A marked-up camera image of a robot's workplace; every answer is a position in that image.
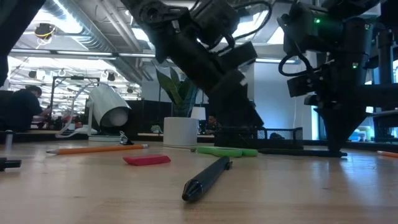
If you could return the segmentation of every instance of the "person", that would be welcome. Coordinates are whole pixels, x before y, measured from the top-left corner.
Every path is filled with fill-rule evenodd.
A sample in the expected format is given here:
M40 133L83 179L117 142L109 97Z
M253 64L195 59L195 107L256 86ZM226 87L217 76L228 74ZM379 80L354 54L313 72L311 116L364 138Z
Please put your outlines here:
M43 111L40 107L38 98L41 95L42 89L38 86L28 86L13 93L6 103L4 112L6 129L24 132L30 129L33 120L42 121L51 109Z
M216 115L214 113L209 115L208 124L206 128L206 134L214 134L221 125L217 122Z

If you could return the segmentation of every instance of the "white wall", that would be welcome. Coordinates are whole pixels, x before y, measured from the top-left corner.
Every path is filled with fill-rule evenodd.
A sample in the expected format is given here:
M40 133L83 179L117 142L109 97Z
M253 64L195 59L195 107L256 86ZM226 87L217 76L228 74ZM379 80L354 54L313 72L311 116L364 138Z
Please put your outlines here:
M246 83L248 84L249 100L254 100L254 67L255 63L248 65L243 71L241 71L245 76Z
M284 71L301 71L301 65L285 65ZM313 139L311 106L303 104L304 96L291 98L284 77L276 63L256 63L254 66L254 102L265 128L303 127L303 138Z

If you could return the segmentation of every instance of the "green object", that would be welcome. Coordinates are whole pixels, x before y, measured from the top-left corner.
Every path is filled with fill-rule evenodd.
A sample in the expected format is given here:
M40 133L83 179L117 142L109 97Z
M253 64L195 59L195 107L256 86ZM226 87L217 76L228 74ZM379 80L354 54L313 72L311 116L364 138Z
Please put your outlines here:
M162 87L173 102L174 116L188 117L195 105L198 94L198 88L195 84L189 78L180 81L177 72L172 67L170 67L170 77L157 68L156 76L160 87Z
M255 149L238 149L238 148L227 148L227 147L208 147L200 146L197 147L198 153L211 154L218 157L256 157L258 151Z

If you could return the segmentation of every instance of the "exposed ductwork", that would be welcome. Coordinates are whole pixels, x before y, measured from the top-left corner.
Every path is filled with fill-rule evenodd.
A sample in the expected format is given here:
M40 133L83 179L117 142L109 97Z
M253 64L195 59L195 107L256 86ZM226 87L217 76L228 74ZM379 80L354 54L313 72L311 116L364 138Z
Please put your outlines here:
M81 45L85 46L89 51L94 52L115 52L116 48L95 26L93 21L80 9L73 0L47 0L43 5L43 10L50 13L57 19L64 21L74 19L83 30L81 36L74 39ZM118 72L129 82L141 84L142 77L140 68L130 65L125 59L117 58L109 61L116 67Z

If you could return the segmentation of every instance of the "table surface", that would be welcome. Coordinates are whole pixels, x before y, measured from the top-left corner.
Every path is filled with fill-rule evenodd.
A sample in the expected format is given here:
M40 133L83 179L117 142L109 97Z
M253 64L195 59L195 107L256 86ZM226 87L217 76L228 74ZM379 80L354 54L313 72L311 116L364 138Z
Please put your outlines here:
M48 155L88 141L0 146L22 159L0 173L1 224L396 223L398 159L348 151L346 159L262 155L233 159L205 197L181 199L184 183L217 160L151 143L135 151ZM122 156L165 154L171 163L134 167Z

